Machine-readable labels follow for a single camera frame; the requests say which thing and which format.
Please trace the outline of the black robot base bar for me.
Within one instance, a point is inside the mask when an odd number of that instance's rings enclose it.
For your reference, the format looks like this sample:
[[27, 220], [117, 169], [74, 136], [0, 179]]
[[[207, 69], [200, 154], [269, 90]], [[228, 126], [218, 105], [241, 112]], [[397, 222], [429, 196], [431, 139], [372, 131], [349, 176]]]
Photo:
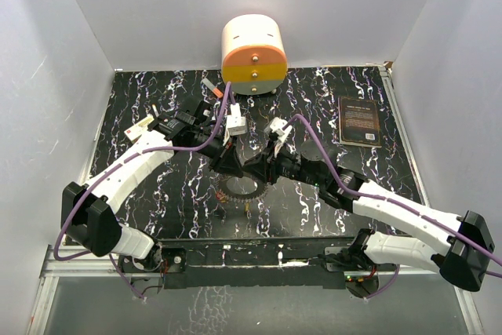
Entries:
[[375, 268], [348, 257], [350, 237], [243, 239], [163, 239], [160, 264], [140, 270], [131, 257], [119, 257], [120, 270], [134, 279], [152, 277], [164, 289], [203, 286], [353, 287], [363, 279], [370, 290], [391, 264]]

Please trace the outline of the black disc with keyrings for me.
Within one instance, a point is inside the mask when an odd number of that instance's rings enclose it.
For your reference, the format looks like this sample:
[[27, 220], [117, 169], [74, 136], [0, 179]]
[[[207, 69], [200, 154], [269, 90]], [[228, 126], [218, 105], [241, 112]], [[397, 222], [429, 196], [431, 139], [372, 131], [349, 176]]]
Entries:
[[249, 174], [242, 178], [220, 174], [216, 179], [216, 192], [222, 192], [226, 202], [252, 202], [266, 195], [267, 190], [266, 184]]

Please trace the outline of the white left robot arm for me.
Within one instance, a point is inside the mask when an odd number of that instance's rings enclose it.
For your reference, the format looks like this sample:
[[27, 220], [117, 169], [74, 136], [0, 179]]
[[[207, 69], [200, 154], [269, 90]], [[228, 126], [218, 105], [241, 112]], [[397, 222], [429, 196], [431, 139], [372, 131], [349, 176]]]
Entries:
[[208, 135], [188, 115], [155, 119], [103, 172], [83, 185], [72, 182], [65, 187], [60, 233], [83, 246], [84, 254], [132, 257], [143, 270], [154, 271], [162, 262], [162, 252], [150, 235], [118, 222], [115, 215], [122, 203], [177, 152], [198, 152], [210, 158], [214, 169], [222, 173], [225, 158], [232, 155], [231, 138], [246, 131], [247, 121], [236, 105], [228, 114], [218, 115]]

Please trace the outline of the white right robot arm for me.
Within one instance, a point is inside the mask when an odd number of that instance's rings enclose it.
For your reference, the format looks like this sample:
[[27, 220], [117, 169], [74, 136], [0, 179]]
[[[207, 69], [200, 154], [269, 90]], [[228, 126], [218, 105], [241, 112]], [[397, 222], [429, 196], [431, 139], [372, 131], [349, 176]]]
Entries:
[[373, 218], [405, 232], [405, 236], [361, 231], [350, 249], [358, 269], [372, 264], [402, 264], [438, 272], [450, 284], [478, 292], [494, 243], [484, 217], [474, 211], [463, 216], [405, 199], [353, 170], [337, 166], [326, 151], [292, 155], [268, 147], [243, 165], [246, 173], [266, 184], [279, 177], [318, 188], [328, 205]]

